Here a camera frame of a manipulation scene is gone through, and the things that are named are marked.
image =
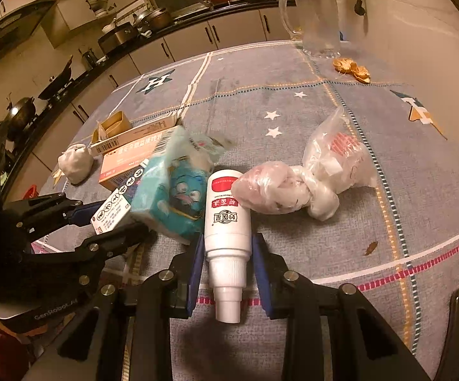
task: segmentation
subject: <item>black countertop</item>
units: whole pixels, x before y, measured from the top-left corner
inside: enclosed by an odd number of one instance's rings
[[[90,84],[93,83],[96,78],[102,75],[106,70],[108,70],[123,57],[167,34],[173,33],[174,31],[181,30],[185,27],[189,27],[197,23],[201,23],[206,20],[210,20],[211,18],[221,17],[242,11],[258,10],[259,8],[277,7],[278,5],[279,3],[277,0],[252,0],[229,4],[225,3],[224,5],[219,5],[213,9],[206,10],[197,16],[175,22],[169,27],[155,32],[149,38],[145,38],[140,35],[136,39],[116,48],[114,51],[112,51],[111,55],[108,56],[108,60],[76,78],[76,80],[74,80],[74,82],[71,83],[63,91],[61,99],[54,101],[51,104],[51,108],[43,110],[43,112],[37,117],[33,130],[27,134],[27,140],[25,143],[18,147],[19,153],[15,156],[16,160],[13,168],[8,173],[8,178],[2,188],[3,199],[5,199],[9,194],[9,191],[14,181],[16,180],[18,173],[23,167],[23,164],[25,164],[25,161],[27,160],[30,153],[32,153],[33,149],[44,136],[48,128],[60,116],[65,108],[69,106],[69,103],[78,97],[83,92],[83,90],[90,86]]]

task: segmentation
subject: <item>range hood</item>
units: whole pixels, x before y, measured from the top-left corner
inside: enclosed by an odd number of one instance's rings
[[[55,1],[32,3],[0,20],[0,59],[27,40]]]

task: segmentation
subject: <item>plastic bag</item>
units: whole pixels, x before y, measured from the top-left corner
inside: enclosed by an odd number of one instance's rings
[[[131,216],[188,244],[203,230],[208,176],[230,146],[218,135],[191,134],[182,126],[170,129],[145,168]]]
[[[231,193],[242,206],[259,213],[282,214],[307,207],[310,216],[326,220],[339,207],[337,193],[351,186],[377,186],[377,172],[367,148],[343,132],[342,108],[312,133],[302,166],[269,161],[246,172]]]

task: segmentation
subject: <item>cardboard box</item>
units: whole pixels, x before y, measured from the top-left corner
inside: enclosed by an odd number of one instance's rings
[[[118,111],[114,115],[109,116],[109,118],[101,123],[101,126],[103,127],[108,139],[132,129],[129,120],[123,111]],[[92,140],[90,143],[94,145],[99,143],[99,130],[97,127],[92,134]]]
[[[114,191],[139,167],[145,167],[166,130],[127,143],[104,155],[99,184]]]
[[[119,146],[125,145],[129,142],[134,142],[143,136],[169,129],[177,124],[177,120],[177,112],[171,111],[164,116],[145,121],[143,124],[133,127],[123,133],[120,133],[119,135],[94,143],[93,145],[89,145],[88,148],[90,149],[92,156],[108,153]]]
[[[119,188],[115,189],[108,199],[104,201],[96,214],[92,217],[91,223],[96,234],[112,231],[117,225],[124,225],[133,222],[129,214],[132,197],[136,193],[137,186],[147,166],[148,159],[142,161],[125,179]]]

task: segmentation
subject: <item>tablecloth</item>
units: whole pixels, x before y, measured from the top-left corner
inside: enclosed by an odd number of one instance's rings
[[[459,154],[442,127],[432,124],[435,116],[414,87],[350,44],[342,50],[368,68],[370,84],[337,73],[331,59],[309,59],[295,42],[243,45],[173,63],[118,87],[73,143],[88,144],[96,121],[116,110],[134,125],[177,110],[188,130],[220,130],[236,142],[216,169],[245,172],[267,160],[300,164],[312,131],[342,106],[348,132],[371,153],[379,186],[341,193],[338,211],[325,222],[305,210],[253,213],[253,229],[290,269],[314,282],[357,285],[433,377],[449,298],[459,287]],[[62,178],[53,186],[50,178],[41,194],[65,191],[85,203],[107,198],[110,192],[97,182],[101,160],[81,185]],[[43,241],[48,251],[72,251],[93,234],[91,226],[67,226]],[[366,256],[371,242],[376,249]],[[128,258],[108,261],[104,279],[137,284],[167,268],[182,250],[159,236]],[[280,379],[286,322],[267,319],[251,277],[244,297],[241,324],[217,322],[203,269],[193,317],[171,323],[174,379]]]

